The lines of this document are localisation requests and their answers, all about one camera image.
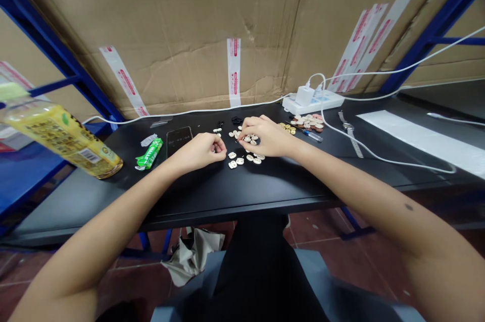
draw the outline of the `phone screen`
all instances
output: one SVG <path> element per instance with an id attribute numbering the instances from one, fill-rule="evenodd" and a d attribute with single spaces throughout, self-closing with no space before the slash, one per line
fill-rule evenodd
<path id="1" fill-rule="evenodd" d="M 178 151 L 192 140 L 190 127 L 180 128 L 167 133 L 167 157 Z"/>

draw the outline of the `power strip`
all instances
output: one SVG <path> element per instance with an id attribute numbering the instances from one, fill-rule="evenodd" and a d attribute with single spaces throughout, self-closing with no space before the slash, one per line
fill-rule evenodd
<path id="1" fill-rule="evenodd" d="M 285 111 L 292 113 L 293 115 L 301 115 L 301 114 L 308 114 L 319 112 L 322 109 L 322 102 L 323 102 L 323 109 L 332 109 L 338 108 L 342 106 L 344 103 L 345 97 L 340 96 L 334 92 L 323 90 L 322 91 L 322 98 L 321 100 L 313 98 L 312 102 L 308 106 L 301 106 L 297 104 L 297 102 L 291 99 L 293 96 L 285 97 L 283 99 L 282 106 Z"/>

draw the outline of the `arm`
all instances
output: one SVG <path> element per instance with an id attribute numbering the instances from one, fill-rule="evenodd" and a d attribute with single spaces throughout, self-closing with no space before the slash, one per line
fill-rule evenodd
<path id="1" fill-rule="evenodd" d="M 98 283 L 165 190 L 225 157 L 220 137 L 198 134 L 76 232 L 39 271 L 10 321 L 94 320 Z"/>
<path id="2" fill-rule="evenodd" d="M 287 156 L 315 175 L 403 253 L 419 301 L 432 321 L 485 320 L 485 260 L 452 227 L 371 175 L 292 137 L 266 116 L 247 118 L 241 145 L 257 154 Z"/>

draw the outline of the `chair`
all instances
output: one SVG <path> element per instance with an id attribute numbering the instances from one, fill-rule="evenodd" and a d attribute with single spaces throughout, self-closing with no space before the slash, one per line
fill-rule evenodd
<path id="1" fill-rule="evenodd" d="M 424 322 L 417 310 L 408 305 L 387 301 L 375 294 L 344 283 L 331 276 L 320 253 L 313 250 L 295 250 L 303 271 L 331 322 Z M 210 298 L 225 251 L 211 253 L 206 269 L 188 282 L 175 297 L 155 308 L 152 322 L 180 322 L 190 296 L 197 290 L 203 298 Z"/>

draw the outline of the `charging cable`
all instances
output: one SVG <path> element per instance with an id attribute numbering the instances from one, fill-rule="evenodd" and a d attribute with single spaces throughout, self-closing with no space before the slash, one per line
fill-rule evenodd
<path id="1" fill-rule="evenodd" d="M 316 75 L 319 75 L 323 78 L 323 81 L 322 81 L 322 84 L 323 86 L 325 87 L 325 82 L 326 82 L 326 78 L 323 74 L 315 74 L 313 76 L 316 76 Z M 387 162 L 387 163 L 392 163 L 392 164 L 397 164 L 397 165 L 401 165 L 401 166 L 410 166 L 410 167 L 418 167 L 418 168 L 425 168 L 425 169 L 429 169 L 429 170 L 432 170 L 432 171 L 436 171 L 436 172 L 442 172 L 442 173 L 448 173 L 448 174 L 453 174 L 456 172 L 456 167 L 453 165 L 453 164 L 450 164 L 450 168 L 451 170 L 442 170 L 442 169 L 439 169 L 439 168 L 435 168 L 435 167 L 430 167 L 430 166 L 423 166 L 423 165 L 418 165 L 418 164 L 414 164 L 414 163 L 404 163 L 404 162 L 397 162 L 395 160 L 389 160 L 389 159 L 384 159 L 384 158 L 381 158 L 380 156 L 376 155 L 374 152 L 372 152 L 364 143 L 362 143 L 361 141 L 351 137 L 349 134 L 343 132 L 342 130 L 339 130 L 337 128 L 334 128 L 332 125 L 330 125 L 329 123 L 327 123 L 327 121 L 325 120 L 325 117 L 323 116 L 323 101 L 322 101 L 322 108 L 320 109 L 320 114 L 322 115 L 322 120 L 324 122 L 324 124 L 326 126 L 328 126 L 330 129 L 333 129 L 334 131 L 338 132 L 338 133 L 341 133 L 342 135 L 345 135 L 347 138 L 355 141 L 357 144 L 359 144 L 362 148 L 364 148 L 366 151 L 368 151 L 371 156 L 377 158 L 378 160 L 381 160 L 383 162 Z"/>
<path id="2" fill-rule="evenodd" d="M 342 77 L 342 76 L 355 76 L 355 75 L 390 75 L 390 74 L 394 74 L 394 73 L 399 73 L 399 72 L 403 72 L 403 71 L 406 71 L 406 70 L 409 70 L 410 68 L 413 68 L 414 66 L 417 66 L 419 65 L 420 63 L 430 59 L 431 57 L 434 57 L 436 55 L 438 55 L 439 53 L 459 44 L 460 42 L 466 40 L 467 38 L 470 38 L 474 35 L 476 35 L 477 33 L 483 31 L 485 29 L 485 26 L 481 27 L 480 29 L 477 29 L 476 31 L 474 31 L 473 33 L 470 33 L 468 34 L 467 36 L 463 37 L 463 38 L 460 38 L 459 40 L 447 45 L 446 47 L 440 49 L 439 51 L 433 53 L 432 55 L 429 55 L 428 57 L 425 57 L 423 58 L 422 60 L 416 62 L 415 64 L 413 65 L 410 65 L 406 68 L 403 68 L 403 69 L 400 69 L 400 70 L 395 70 L 395 71 L 385 71 L 385 72 L 363 72 L 363 73 L 354 73 L 354 74 L 343 74 L 343 75 L 338 75 L 338 76 L 334 76 L 334 77 L 330 77 L 329 80 L 332 80 L 334 78 L 337 78 L 337 77 Z M 322 88 L 325 88 L 325 83 L 326 83 L 326 79 L 325 79 L 325 76 L 323 74 L 314 74 L 312 76 L 310 76 L 310 78 L 308 79 L 308 82 L 307 84 L 309 85 L 310 83 L 310 79 L 313 77 L 313 76 L 317 76 L 317 75 L 321 75 L 323 77 L 323 81 L 320 83 L 320 85 L 318 85 L 317 87 L 317 90 L 318 89 L 322 89 Z M 391 92 L 387 95 L 384 95 L 384 96 L 380 96 L 380 97 L 373 97 L 373 98 L 368 98 L 368 99 L 357 99 L 357 98 L 352 98 L 352 97 L 345 97 L 346 100 L 351 100 L 351 101 L 372 101 L 372 100 L 380 100 L 380 99 L 383 99 L 383 98 L 386 98 L 386 97 L 390 97 L 390 96 L 393 96 L 395 95 L 396 93 L 398 93 L 400 90 L 397 89 L 396 91 L 394 92 Z M 271 103 L 274 103 L 274 102 L 278 102 L 280 101 L 281 99 L 289 96 L 290 94 L 287 94 L 285 96 L 282 96 L 274 101 L 268 101 L 268 102 L 260 102 L 260 103 L 256 103 L 256 104 L 247 104 L 247 105 L 239 105 L 239 106 L 232 106 L 230 108 L 225 108 L 225 109 L 207 109 L 207 110 L 189 110 L 189 111 L 185 111 L 185 112 L 182 112 L 182 113 L 176 113 L 176 114 L 164 114 L 164 115 L 144 115 L 144 116 L 141 116 L 139 118 L 136 118 L 136 119 L 132 119 L 132 120 L 128 120 L 128 121 L 125 121 L 125 122 L 113 122 L 111 120 L 107 120 L 105 118 L 102 118 L 98 115 L 96 116 L 93 116 L 85 121 L 83 121 L 82 123 L 83 124 L 86 124 L 86 123 L 89 123 L 90 121 L 94 120 L 94 119 L 100 119 L 106 123 L 110 123 L 110 124 L 117 124 L 117 125 L 123 125 L 123 124 L 130 124 L 130 123 L 133 123 L 137 120 L 140 120 L 140 119 L 145 119 L 145 118 L 159 118 L 159 117 L 166 117 L 166 116 L 177 116 L 177 115 L 184 115 L 184 114 L 190 114 L 190 113 L 201 113 L 201 112 L 216 112 L 216 111 L 224 111 L 224 110 L 233 110 L 233 109 L 238 109 L 238 108 L 246 108 L 248 106 L 258 106 L 258 105 L 266 105 L 266 104 L 271 104 Z M 333 127 L 331 127 L 332 129 L 334 130 L 337 130 L 338 132 L 341 132 L 340 130 L 338 129 L 335 129 Z M 380 160 L 383 160 L 385 162 L 388 162 L 378 156 L 376 156 L 374 153 L 372 153 L 365 145 L 363 145 L 362 143 L 358 142 L 359 144 L 361 144 L 368 152 L 370 152 L 373 156 L 375 156 L 376 158 L 380 159 Z M 394 161 L 389 161 L 390 163 L 396 163 L 396 164 L 403 164 L 403 163 L 399 163 L 399 162 L 394 162 Z M 406 164 L 406 165 L 409 165 L 409 166 L 416 166 L 416 167 L 423 167 L 423 168 L 430 168 L 430 169 L 433 169 L 433 170 L 438 170 L 438 169 L 435 169 L 435 168 L 432 168 L 432 167 L 426 167 L 426 166 L 420 166 L 420 165 L 411 165 L 411 164 Z"/>
<path id="3" fill-rule="evenodd" d="M 467 120 L 457 120 L 457 119 L 451 119 L 451 118 L 447 118 L 447 117 L 444 117 L 443 115 L 440 115 L 440 114 L 435 114 L 435 113 L 427 113 L 426 115 L 429 115 L 431 116 L 432 118 L 436 118 L 436 119 L 443 119 L 443 120 L 449 120 L 449 121 L 454 121 L 454 122 L 457 122 L 457 123 L 467 123 L 467 124 L 473 124 L 473 125 L 481 125 L 481 126 L 485 126 L 485 123 L 476 123 L 476 122 L 469 122 Z"/>

